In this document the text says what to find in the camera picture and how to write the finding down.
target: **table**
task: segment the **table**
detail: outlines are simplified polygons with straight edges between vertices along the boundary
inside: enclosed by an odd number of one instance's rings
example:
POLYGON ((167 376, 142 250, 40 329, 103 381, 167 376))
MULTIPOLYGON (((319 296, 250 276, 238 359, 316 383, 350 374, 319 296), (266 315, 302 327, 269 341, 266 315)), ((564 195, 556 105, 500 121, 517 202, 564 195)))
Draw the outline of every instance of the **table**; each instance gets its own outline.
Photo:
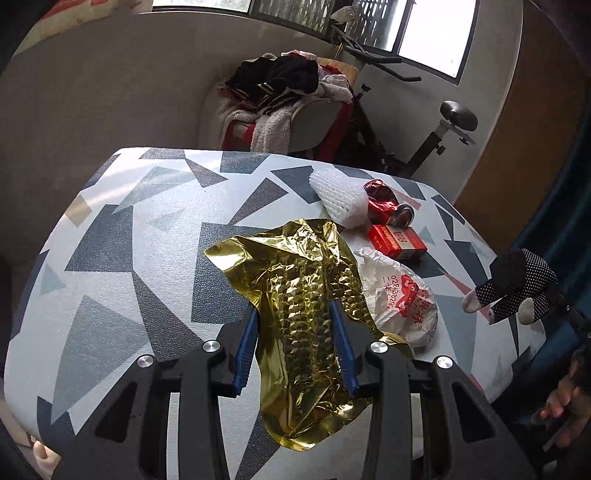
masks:
MULTIPOLYGON (((240 317, 235 293, 203 250, 294 218, 327 218, 311 189, 313 169, 339 168, 360 183, 379 178, 416 210, 428 246, 415 271, 433 289, 439 325, 420 359, 446 354, 496 398, 544 343, 541 322, 488 325, 462 297, 490 274, 493 251, 437 191, 411 180, 281 155, 126 148, 88 181, 38 256, 14 316, 6 400, 21 424, 67 452, 93 409, 140 355, 176 358, 240 317)), ((344 231, 352 249, 370 246, 344 231)), ((306 452, 275 443, 258 415, 260 374, 220 398, 230 477, 358 479, 371 408, 306 452)), ((178 396, 171 400, 171 418, 178 396)), ((169 425, 169 479, 176 467, 169 425)))

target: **metal screw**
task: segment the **metal screw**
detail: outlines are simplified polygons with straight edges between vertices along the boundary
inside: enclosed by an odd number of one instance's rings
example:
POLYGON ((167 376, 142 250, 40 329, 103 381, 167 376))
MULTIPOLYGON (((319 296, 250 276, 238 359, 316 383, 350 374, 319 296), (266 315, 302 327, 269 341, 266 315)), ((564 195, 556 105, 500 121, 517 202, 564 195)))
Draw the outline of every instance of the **metal screw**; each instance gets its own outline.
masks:
POLYGON ((217 340, 208 340, 203 344, 203 350, 205 350, 207 353, 217 352, 220 349, 220 347, 220 342, 218 342, 217 340))
POLYGON ((440 356, 436 363, 439 368, 451 368, 453 360, 448 356, 440 356))
POLYGON ((154 363, 154 357, 152 355, 142 355, 138 358, 138 366, 140 368, 149 367, 154 363))
POLYGON ((374 342, 369 348, 371 348, 371 351, 374 353, 384 353, 388 350, 388 345, 383 342, 374 342))

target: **red box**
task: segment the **red box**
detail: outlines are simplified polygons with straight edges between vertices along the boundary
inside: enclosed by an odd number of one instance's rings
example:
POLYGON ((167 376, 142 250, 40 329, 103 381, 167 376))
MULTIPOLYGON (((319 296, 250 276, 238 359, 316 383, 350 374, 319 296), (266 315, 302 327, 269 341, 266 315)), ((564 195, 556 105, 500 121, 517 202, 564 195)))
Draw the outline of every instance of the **red box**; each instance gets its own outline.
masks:
POLYGON ((376 250, 396 260, 418 257, 427 251, 426 245, 410 227, 402 230, 389 225, 372 225, 368 237, 376 250))

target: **exercise bike seat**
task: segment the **exercise bike seat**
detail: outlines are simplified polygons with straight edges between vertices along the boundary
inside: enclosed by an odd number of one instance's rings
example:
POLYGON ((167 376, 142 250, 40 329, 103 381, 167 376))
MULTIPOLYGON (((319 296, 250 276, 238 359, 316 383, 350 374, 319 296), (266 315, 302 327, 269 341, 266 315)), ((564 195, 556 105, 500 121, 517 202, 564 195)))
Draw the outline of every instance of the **exercise bike seat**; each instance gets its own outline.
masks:
POLYGON ((443 102, 439 109, 443 118, 461 130, 473 132, 478 126, 478 119, 468 108, 456 102, 443 102))

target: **gold foil wrapper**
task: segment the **gold foil wrapper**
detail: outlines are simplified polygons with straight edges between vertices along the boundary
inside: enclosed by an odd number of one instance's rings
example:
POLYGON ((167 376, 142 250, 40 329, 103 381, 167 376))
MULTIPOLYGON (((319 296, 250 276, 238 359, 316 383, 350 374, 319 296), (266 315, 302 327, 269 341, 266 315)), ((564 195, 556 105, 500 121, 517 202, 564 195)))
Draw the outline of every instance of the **gold foil wrapper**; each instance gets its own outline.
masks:
POLYGON ((371 329, 376 339, 412 356, 402 337, 383 336, 369 314, 357 262, 325 219, 220 242, 205 254, 259 311, 256 359, 261 415, 281 445, 307 450, 357 418, 370 398, 351 399, 332 340, 329 301, 371 329))

